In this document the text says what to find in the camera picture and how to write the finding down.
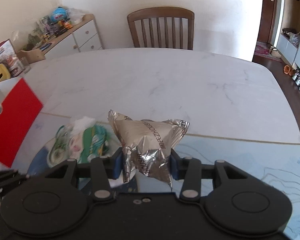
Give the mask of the wooden chair at far side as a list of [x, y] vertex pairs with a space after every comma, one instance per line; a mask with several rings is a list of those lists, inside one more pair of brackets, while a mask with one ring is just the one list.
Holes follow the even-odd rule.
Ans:
[[193, 50], [194, 12], [180, 7], [151, 7], [127, 16], [135, 48]]

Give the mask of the blue globe toy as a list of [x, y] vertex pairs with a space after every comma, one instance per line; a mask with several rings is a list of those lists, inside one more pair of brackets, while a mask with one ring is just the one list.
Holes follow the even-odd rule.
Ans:
[[67, 18], [66, 10], [63, 7], [57, 7], [51, 14], [51, 21], [58, 22]]

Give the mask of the clear drinking glass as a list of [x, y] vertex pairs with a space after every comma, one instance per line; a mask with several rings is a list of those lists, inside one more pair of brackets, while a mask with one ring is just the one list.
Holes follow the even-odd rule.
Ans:
[[20, 59], [21, 64], [23, 65], [23, 72], [26, 74], [31, 70], [30, 64], [28, 63], [28, 60], [26, 57], [22, 57]]

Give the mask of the green cartoon face plush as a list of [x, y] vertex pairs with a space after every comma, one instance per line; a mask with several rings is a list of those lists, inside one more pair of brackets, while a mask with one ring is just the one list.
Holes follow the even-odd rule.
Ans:
[[94, 124], [83, 131], [73, 131], [73, 125], [61, 126], [55, 137], [45, 145], [49, 167], [67, 159], [79, 164], [89, 163], [93, 158], [114, 154], [120, 143], [106, 124]]

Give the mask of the white wooden sideboard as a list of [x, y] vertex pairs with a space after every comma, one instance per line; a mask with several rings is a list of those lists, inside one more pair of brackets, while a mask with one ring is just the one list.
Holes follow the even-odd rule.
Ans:
[[93, 14], [85, 14], [82, 22], [48, 43], [50, 46], [41, 50], [46, 60], [103, 49]]

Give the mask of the white wrapper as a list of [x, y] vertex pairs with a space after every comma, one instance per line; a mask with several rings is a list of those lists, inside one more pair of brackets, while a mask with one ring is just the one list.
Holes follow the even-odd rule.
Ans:
[[81, 132], [84, 132], [87, 128], [93, 127], [96, 124], [96, 119], [84, 116], [82, 118], [72, 120], [70, 122], [71, 132], [70, 135], [73, 137]]

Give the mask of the silver foil snack bag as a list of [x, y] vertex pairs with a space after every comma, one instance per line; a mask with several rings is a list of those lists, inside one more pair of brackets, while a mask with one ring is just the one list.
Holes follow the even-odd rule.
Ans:
[[132, 120], [112, 109], [108, 113], [108, 121], [121, 142], [122, 182], [130, 182], [139, 172], [172, 188], [169, 168], [171, 150], [188, 132], [190, 123], [179, 119]]

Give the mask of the red white cardboard box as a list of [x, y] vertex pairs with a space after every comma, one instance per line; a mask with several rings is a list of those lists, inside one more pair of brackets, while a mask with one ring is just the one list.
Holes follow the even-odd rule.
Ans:
[[0, 163], [11, 167], [43, 104], [23, 78], [0, 82]]

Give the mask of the red white food bag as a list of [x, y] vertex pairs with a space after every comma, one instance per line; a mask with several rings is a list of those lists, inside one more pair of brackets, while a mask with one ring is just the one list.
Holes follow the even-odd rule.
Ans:
[[23, 64], [17, 57], [10, 39], [0, 43], [0, 62], [7, 67], [11, 77], [19, 76], [23, 72]]

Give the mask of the wooden desk organiser tray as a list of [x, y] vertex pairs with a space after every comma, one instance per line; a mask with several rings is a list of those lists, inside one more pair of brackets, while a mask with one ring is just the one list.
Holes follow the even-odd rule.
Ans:
[[45, 60], [45, 55], [40, 49], [30, 51], [20, 50], [17, 52], [17, 57], [19, 59], [24, 57], [29, 64]]

